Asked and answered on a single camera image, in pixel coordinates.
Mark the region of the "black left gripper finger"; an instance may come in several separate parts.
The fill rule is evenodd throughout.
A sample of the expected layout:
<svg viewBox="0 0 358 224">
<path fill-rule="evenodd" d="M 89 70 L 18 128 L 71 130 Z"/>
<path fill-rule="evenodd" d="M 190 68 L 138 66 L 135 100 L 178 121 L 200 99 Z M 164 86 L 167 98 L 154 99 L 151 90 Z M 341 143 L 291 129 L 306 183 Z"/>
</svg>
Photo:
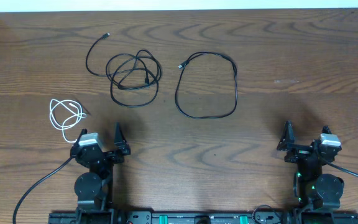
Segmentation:
<svg viewBox="0 0 358 224">
<path fill-rule="evenodd" d="M 87 134 L 88 130 L 87 129 L 82 129 L 77 140 L 75 141 L 75 146 L 79 146 L 79 141 L 81 139 L 81 137 L 85 134 Z"/>
<path fill-rule="evenodd" d="M 130 145 L 126 141 L 119 123 L 116 123 L 114 145 L 121 151 L 124 156 L 128 156 L 131 154 Z"/>
</svg>

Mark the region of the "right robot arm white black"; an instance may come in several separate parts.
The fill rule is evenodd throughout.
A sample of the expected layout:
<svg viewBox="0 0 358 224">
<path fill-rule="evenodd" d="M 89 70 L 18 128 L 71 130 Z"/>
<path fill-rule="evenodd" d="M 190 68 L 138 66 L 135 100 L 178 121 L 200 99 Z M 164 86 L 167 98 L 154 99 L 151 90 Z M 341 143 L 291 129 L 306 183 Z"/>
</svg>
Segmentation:
<svg viewBox="0 0 358 224">
<path fill-rule="evenodd" d="M 310 145 L 295 142 L 293 124 L 286 121 L 277 146 L 285 151 L 285 162 L 297 165 L 293 178 L 293 191 L 299 207 L 285 214 L 284 223 L 335 223 L 333 211 L 340 207 L 344 181 L 335 175 L 324 174 L 323 166 L 334 161 L 341 150 L 341 142 L 324 126 L 319 139 Z"/>
</svg>

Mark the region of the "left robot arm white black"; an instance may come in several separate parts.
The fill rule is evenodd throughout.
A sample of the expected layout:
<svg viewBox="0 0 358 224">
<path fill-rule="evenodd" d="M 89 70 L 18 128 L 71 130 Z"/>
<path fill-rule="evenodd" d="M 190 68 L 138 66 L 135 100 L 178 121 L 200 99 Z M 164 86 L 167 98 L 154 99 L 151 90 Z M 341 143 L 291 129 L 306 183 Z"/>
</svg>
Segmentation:
<svg viewBox="0 0 358 224">
<path fill-rule="evenodd" d="M 89 169 L 75 182 L 74 190 L 78 197 L 76 217 L 71 222 L 81 223 L 119 223 L 124 219 L 121 212 L 112 208 L 114 164 L 124 162 L 131 153 L 119 123 L 115 125 L 115 149 L 103 151 L 98 133 L 82 129 L 78 139 L 70 149 L 70 156 L 83 167 Z"/>
</svg>

